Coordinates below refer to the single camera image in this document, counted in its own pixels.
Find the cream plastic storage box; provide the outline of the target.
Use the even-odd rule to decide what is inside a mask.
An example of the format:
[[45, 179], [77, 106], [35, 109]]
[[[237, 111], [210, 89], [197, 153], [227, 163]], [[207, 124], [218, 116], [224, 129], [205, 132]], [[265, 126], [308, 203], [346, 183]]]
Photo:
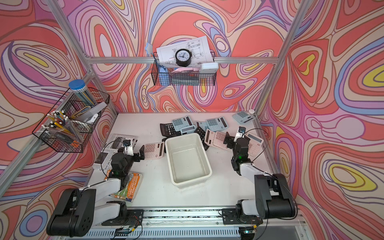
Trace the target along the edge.
[[171, 182], [185, 188], [207, 181], [213, 170], [197, 133], [169, 138], [165, 141]]

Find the pink calculator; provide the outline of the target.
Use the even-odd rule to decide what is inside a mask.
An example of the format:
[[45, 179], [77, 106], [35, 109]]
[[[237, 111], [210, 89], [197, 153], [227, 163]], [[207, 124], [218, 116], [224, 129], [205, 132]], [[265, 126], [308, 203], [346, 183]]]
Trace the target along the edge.
[[250, 139], [248, 155], [255, 158], [262, 151], [264, 140], [253, 133], [246, 133], [246, 137]]
[[224, 144], [226, 134], [222, 132], [213, 132], [209, 129], [206, 130], [206, 135], [204, 137], [204, 143], [210, 147], [215, 147], [223, 150], [229, 150], [227, 144]]
[[164, 150], [164, 142], [145, 144], [145, 160], [161, 159], [164, 156]]

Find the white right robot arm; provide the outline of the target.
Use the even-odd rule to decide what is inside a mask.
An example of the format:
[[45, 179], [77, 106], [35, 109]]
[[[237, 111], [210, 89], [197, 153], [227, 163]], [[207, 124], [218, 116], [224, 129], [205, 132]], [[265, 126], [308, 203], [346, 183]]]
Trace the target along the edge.
[[253, 165], [248, 156], [250, 138], [236, 137], [226, 133], [224, 145], [232, 150], [233, 170], [254, 184], [255, 198], [239, 200], [236, 204], [236, 217], [245, 222], [247, 218], [262, 220], [291, 220], [297, 216], [297, 205], [288, 183], [282, 174], [269, 174]]

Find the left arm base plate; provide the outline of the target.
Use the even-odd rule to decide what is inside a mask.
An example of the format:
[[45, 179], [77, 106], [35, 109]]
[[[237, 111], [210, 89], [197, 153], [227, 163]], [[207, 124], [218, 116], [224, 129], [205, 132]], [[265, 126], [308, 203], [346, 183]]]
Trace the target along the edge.
[[118, 217], [107, 220], [102, 226], [128, 226], [137, 227], [143, 219], [144, 210], [127, 210], [126, 213]]

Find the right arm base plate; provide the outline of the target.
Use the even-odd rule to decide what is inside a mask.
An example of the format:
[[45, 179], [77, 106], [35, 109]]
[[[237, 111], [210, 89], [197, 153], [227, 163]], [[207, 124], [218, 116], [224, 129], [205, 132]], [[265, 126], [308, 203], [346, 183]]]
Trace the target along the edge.
[[263, 220], [259, 216], [245, 215], [234, 208], [226, 208], [219, 210], [224, 225], [256, 225], [263, 224]]

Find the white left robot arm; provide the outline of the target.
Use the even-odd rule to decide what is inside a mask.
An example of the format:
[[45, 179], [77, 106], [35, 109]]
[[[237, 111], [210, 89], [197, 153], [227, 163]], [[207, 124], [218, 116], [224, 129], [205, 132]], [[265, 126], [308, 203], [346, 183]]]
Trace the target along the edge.
[[137, 214], [129, 213], [126, 200], [134, 187], [134, 162], [145, 159], [145, 147], [136, 154], [123, 147], [112, 156], [107, 179], [80, 189], [65, 190], [50, 217], [49, 236], [83, 237], [95, 225], [119, 226], [117, 232], [130, 234], [141, 226]]

